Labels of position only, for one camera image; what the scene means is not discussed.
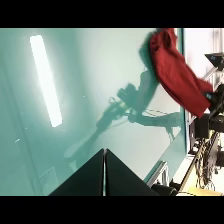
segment black triangular object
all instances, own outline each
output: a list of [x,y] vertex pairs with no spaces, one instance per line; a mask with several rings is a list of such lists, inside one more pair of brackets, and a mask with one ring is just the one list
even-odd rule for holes
[[102,196],[103,154],[101,149],[50,196]]
[[224,54],[221,53],[213,53],[213,54],[205,54],[206,58],[213,64],[214,67],[219,67],[222,62]]
[[158,196],[110,150],[105,157],[107,196]]

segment light blue surface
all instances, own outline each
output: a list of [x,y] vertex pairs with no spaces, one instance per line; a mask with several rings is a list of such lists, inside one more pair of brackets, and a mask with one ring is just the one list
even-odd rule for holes
[[[153,30],[0,30],[0,195],[48,195],[101,148],[109,148],[142,179],[161,155],[166,158],[171,151],[173,160],[176,153],[182,156],[184,113],[139,56]],[[54,74],[63,119],[56,128],[51,127],[40,89],[32,35],[42,35]],[[152,122],[157,127],[143,126],[130,123],[127,116],[97,131],[109,99],[119,101],[117,92],[128,83],[138,89],[142,73],[149,88],[155,89],[147,109],[157,116],[174,113],[175,127],[168,128],[173,134],[167,132],[172,126],[169,120],[157,118],[157,124]]]

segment red towel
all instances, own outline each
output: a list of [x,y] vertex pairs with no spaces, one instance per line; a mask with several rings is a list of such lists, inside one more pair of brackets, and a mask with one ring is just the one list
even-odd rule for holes
[[176,49],[174,28],[163,28],[149,40],[149,51],[158,79],[167,93],[193,115],[201,117],[210,106],[204,92],[212,85],[199,79]]

